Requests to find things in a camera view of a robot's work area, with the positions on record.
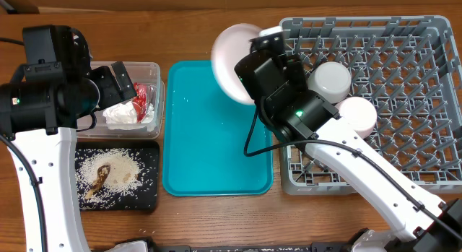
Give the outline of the pink plate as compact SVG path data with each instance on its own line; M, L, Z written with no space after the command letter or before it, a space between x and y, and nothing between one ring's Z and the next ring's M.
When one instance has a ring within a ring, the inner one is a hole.
M217 84L229 98L243 105L252 105L253 100L234 68L250 53L250 39L257 38L260 31L255 25L236 24L222 31L212 46L212 70Z

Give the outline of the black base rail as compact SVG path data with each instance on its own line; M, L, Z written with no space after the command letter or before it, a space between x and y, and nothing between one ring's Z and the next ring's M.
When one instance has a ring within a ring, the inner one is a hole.
M148 251L158 252L339 252L351 251L354 243L353 238L350 238L348 241L312 242L305 245L191 247L187 245L161 246L149 238L141 240L148 241Z

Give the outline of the teal serving tray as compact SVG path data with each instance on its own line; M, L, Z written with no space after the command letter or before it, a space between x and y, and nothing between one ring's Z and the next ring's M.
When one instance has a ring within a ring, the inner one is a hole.
M220 89L210 61L180 61L167 79L162 184L173 196L260 195L273 184L271 132Z

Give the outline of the red snack wrapper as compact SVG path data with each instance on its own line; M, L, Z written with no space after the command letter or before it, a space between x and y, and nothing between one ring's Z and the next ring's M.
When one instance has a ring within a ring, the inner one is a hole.
M137 122L140 123L144 119L149 107L149 89L148 86L140 83L135 83L134 89L136 90L137 96L134 97L131 102L137 114Z

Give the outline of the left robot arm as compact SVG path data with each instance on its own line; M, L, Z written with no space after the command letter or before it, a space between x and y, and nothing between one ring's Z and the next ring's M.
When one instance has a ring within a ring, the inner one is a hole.
M93 69L83 34L63 25L26 27L26 62L1 86L1 141L17 171L29 251L87 251L77 184L77 121L130 100L121 62Z

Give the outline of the white napkin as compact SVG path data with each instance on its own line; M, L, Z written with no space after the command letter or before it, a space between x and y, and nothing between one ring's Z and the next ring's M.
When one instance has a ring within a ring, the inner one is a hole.
M103 111L103 117L110 130L134 130L148 126L154 119L154 106L148 105L143 119L138 122L138 113L132 102L120 103Z

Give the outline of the pink bowl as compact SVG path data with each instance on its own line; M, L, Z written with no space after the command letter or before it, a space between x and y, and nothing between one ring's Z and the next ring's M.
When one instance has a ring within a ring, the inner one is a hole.
M348 97L337 103L335 107L339 110L342 118L362 138L371 135L378 119L375 106L363 97Z

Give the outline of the grey dishwasher rack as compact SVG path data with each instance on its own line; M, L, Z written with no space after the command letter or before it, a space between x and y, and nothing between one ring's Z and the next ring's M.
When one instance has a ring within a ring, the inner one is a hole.
M443 16L288 17L286 52L306 74L327 61L378 119L367 143L434 194L461 192L461 60Z

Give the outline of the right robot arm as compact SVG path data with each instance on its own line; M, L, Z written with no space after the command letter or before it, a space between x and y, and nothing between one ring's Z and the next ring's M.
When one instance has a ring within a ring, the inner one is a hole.
M459 251L461 200L443 201L400 173L367 144L322 95L309 90L301 60L284 51L281 32L250 40L235 72L256 105L254 118L341 176L387 222L361 230L350 251Z

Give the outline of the grey bowl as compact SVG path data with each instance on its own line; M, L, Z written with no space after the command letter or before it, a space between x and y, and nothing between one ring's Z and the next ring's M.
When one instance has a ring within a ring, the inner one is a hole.
M345 99L351 83L350 71L334 61L321 64L308 77L308 89L317 92L330 103L339 103Z

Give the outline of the clear plastic bin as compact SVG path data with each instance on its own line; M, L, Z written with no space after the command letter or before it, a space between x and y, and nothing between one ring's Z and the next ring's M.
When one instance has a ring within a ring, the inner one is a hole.
M165 86L155 62L130 62L123 65L138 94L132 100L114 105L78 120L80 139L155 139L160 135L165 102Z

